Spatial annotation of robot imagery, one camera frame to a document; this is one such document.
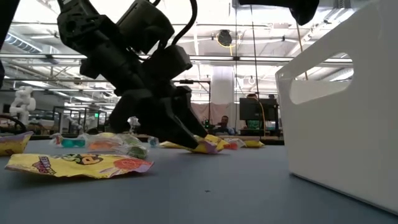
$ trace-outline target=white plastic bin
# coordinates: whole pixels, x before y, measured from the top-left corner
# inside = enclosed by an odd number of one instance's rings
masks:
[[[291,173],[394,213],[397,21],[398,1],[374,1],[276,74]],[[295,77],[342,52],[354,64],[350,84],[293,85]]]

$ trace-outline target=ceiling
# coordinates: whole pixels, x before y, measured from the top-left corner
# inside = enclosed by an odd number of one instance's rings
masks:
[[[117,22],[133,0],[117,0],[117,4],[115,4],[115,1],[104,0],[91,0],[90,2],[99,13],[106,14],[113,22]],[[274,62],[265,57],[289,59],[297,56],[301,52],[300,40],[303,50],[305,50],[339,23],[349,18],[356,10],[353,8],[333,8],[333,4],[330,4],[330,7],[327,6],[320,7],[314,19],[297,30],[295,21],[288,9],[256,6],[253,7],[253,13],[251,14],[248,7],[239,7],[235,11],[235,8],[231,5],[231,0],[198,0],[197,23],[180,39],[178,45],[182,46],[189,55],[253,57],[254,53],[256,53],[257,57],[263,57],[264,59],[263,62],[258,63],[258,66],[254,66],[253,61],[239,61],[238,66],[234,69],[238,81],[236,87],[237,96],[240,97],[247,92],[257,91],[256,84],[253,84],[252,80],[256,78],[256,75],[259,79],[259,91],[263,94],[273,93],[276,92],[275,72],[285,62]],[[178,33],[191,17],[190,2],[187,0],[161,0],[158,8],[174,25],[175,33]],[[56,0],[21,0],[9,34],[24,43],[37,47],[43,54],[78,54],[64,46],[59,39],[56,25],[58,14],[59,7]],[[223,47],[218,43],[217,34],[221,29],[230,30],[234,47]],[[79,74],[80,61],[78,59],[57,59],[58,64],[55,65],[43,59],[6,57],[4,54],[28,54],[26,49],[22,50],[20,46],[17,47],[10,42],[4,44],[1,53],[3,53],[2,61],[6,65],[9,78],[87,79]],[[349,58],[344,52],[337,53],[333,56],[334,58]],[[211,60],[199,60],[194,63],[190,70],[183,72],[175,80],[208,81],[211,80],[213,75],[213,67],[220,65],[220,63]],[[226,63],[225,65],[234,66],[234,64],[235,62]],[[341,76],[337,74],[349,73],[350,69],[352,68],[346,68],[338,64],[334,66],[321,64],[310,69],[307,74],[311,80],[334,81]],[[298,78],[304,79],[305,75],[303,74]],[[106,93],[90,91],[112,90],[113,86],[109,83],[89,82],[76,85],[73,82],[52,81],[46,82],[46,84],[54,89],[72,90],[58,91],[63,93],[59,97],[67,100],[70,100],[71,96],[80,96],[89,98],[89,100],[79,100],[74,97],[72,101],[115,102],[115,96],[111,91]],[[208,100],[208,87],[206,85],[196,83],[190,85],[190,87],[193,90],[193,101]]]

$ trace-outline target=desk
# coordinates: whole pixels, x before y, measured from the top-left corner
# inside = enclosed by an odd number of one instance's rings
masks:
[[[48,141],[26,152],[65,154]],[[289,175],[283,146],[193,154],[151,149],[145,174],[54,178],[0,170],[0,223],[396,224],[398,218]],[[0,157],[4,167],[7,157]]]

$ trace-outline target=person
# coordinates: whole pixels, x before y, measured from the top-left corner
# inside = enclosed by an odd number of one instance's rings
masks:
[[[228,121],[229,121],[228,116],[224,115],[221,118],[221,122],[218,123],[220,125],[220,127],[215,128],[211,132],[214,133],[214,135],[217,135],[217,136],[222,136],[222,135],[233,136],[233,135],[235,135],[235,130],[228,127]]]
[[[248,94],[247,98],[254,98],[255,100],[258,100],[258,96],[255,93]],[[261,121],[246,120],[245,123],[246,125],[244,129],[260,129],[260,126],[262,126]]]

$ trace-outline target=blue table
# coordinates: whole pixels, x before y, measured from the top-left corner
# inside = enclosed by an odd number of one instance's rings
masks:
[[[68,154],[48,141],[27,153]],[[151,149],[146,174],[54,178],[0,170],[0,223],[393,224],[398,217],[289,175],[283,146],[192,154]],[[0,157],[5,166],[7,157]]]

